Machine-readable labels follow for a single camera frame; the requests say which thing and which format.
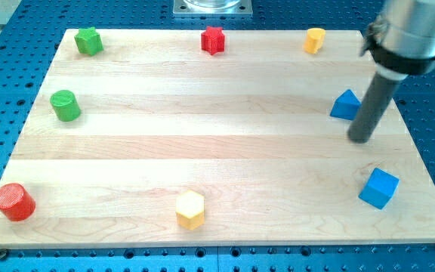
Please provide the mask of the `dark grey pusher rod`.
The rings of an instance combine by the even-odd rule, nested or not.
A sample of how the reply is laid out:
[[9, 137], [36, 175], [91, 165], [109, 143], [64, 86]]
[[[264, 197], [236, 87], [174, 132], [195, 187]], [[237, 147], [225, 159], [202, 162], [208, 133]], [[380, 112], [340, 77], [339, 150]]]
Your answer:
[[376, 72], [352, 121], [347, 136], [358, 144], [369, 141], [402, 79], [390, 79]]

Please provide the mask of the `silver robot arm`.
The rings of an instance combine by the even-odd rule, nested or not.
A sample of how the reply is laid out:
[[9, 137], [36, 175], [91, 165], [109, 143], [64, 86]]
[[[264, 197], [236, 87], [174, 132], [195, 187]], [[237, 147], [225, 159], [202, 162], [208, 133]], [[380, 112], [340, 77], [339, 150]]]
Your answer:
[[369, 140], [402, 81], [435, 68], [435, 0], [390, 0], [368, 25], [361, 54], [369, 52], [376, 72], [347, 135]]

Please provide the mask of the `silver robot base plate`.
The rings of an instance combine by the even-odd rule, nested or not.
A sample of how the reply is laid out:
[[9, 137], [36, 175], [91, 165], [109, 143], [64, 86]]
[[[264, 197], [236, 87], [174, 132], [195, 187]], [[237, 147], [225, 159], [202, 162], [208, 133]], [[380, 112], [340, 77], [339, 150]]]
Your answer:
[[174, 0], [176, 17], [251, 16], [252, 0]]

